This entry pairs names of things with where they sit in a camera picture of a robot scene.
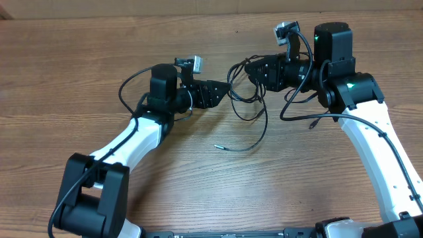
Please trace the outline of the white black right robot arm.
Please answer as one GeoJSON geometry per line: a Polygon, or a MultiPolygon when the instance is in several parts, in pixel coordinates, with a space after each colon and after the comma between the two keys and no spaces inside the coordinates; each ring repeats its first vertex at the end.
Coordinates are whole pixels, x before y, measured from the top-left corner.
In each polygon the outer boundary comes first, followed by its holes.
{"type": "Polygon", "coordinates": [[[315,91],[326,116],[350,138],[373,185],[381,223],[347,217],[320,221],[312,228],[286,228],[284,237],[421,237],[422,179],[414,169],[392,126],[377,81],[356,71],[353,34],[345,22],[327,22],[307,40],[296,22],[274,29],[283,54],[262,56],[245,72],[269,91],[291,87],[295,93],[315,91]],[[300,47],[307,45],[305,59],[300,47]]]}

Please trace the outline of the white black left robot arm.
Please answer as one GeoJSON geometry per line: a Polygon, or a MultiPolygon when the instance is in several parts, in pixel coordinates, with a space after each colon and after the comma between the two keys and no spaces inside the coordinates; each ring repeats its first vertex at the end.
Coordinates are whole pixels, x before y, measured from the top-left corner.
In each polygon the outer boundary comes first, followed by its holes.
{"type": "Polygon", "coordinates": [[[74,153],[67,160],[49,237],[54,228],[81,237],[144,237],[144,230],[127,217],[130,173],[162,144],[175,114],[213,108],[230,90],[228,83],[195,80],[191,59],[148,70],[150,90],[129,110],[128,127],[102,149],[90,155],[74,153]]]}

